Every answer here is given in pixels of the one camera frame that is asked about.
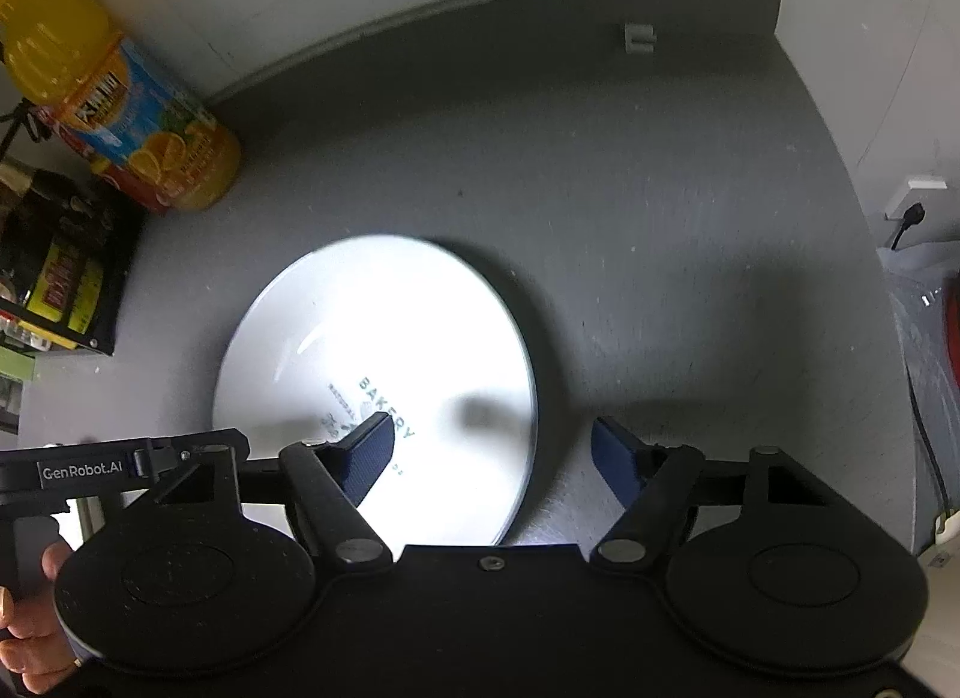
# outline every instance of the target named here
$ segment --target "orange juice bottle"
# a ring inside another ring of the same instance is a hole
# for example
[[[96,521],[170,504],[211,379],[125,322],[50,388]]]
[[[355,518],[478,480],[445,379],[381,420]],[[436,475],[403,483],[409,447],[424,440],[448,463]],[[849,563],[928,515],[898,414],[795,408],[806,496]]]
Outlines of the orange juice bottle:
[[[0,0],[4,63],[31,102],[181,210],[219,199],[240,143],[93,0]]]

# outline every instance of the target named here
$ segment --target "black plug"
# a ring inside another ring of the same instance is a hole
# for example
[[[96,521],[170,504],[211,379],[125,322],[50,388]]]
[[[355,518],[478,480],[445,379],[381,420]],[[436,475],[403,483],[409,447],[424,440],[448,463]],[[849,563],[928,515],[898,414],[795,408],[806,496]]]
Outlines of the black plug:
[[[890,244],[890,250],[896,251],[896,244],[901,239],[901,236],[909,230],[911,226],[916,226],[923,219],[926,218],[926,211],[923,210],[923,205],[920,202],[914,202],[909,208],[904,211],[904,218],[901,219],[901,226],[896,230],[896,236],[894,237],[894,242]]]

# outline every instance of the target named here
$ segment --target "green object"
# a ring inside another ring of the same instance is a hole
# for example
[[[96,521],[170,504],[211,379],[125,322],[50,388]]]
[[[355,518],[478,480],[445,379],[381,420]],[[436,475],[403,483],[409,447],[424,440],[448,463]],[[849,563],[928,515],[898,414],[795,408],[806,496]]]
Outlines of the green object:
[[[34,358],[0,345],[0,374],[17,381],[34,380]]]

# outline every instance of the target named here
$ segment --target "round black disc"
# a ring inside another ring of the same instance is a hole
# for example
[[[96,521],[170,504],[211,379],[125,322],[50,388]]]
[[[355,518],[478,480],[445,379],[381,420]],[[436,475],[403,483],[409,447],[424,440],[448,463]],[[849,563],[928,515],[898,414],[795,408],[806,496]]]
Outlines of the round black disc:
[[[239,514],[154,506],[110,524],[56,580],[67,634],[107,664],[215,671],[251,658],[305,614],[313,562],[296,541]]]
[[[789,675],[843,673],[896,657],[923,619],[915,559],[860,514],[776,506],[685,543],[670,604],[733,660]]]

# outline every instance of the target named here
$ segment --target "finger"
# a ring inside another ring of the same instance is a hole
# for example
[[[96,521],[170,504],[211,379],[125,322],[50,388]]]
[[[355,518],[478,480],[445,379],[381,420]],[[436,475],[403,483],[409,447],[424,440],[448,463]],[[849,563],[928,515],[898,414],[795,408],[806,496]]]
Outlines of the finger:
[[[13,596],[5,586],[0,586],[0,629],[6,628],[11,620],[13,620]]]
[[[49,674],[24,674],[23,687],[26,687],[30,692],[46,692],[59,685],[76,670],[77,666],[71,664],[69,668],[64,668],[63,671],[54,671]]]
[[[62,538],[58,538],[43,550],[43,557],[40,558],[40,565],[43,568],[43,575],[51,582],[56,580],[59,569],[64,566],[66,559],[73,554],[70,544]]]
[[[73,663],[75,655],[63,633],[42,639],[7,639],[0,642],[0,661],[18,674],[52,674]]]
[[[16,603],[16,612],[7,630],[18,639],[49,636],[59,632],[61,626],[54,610],[54,591],[45,586],[39,595],[24,598]]]

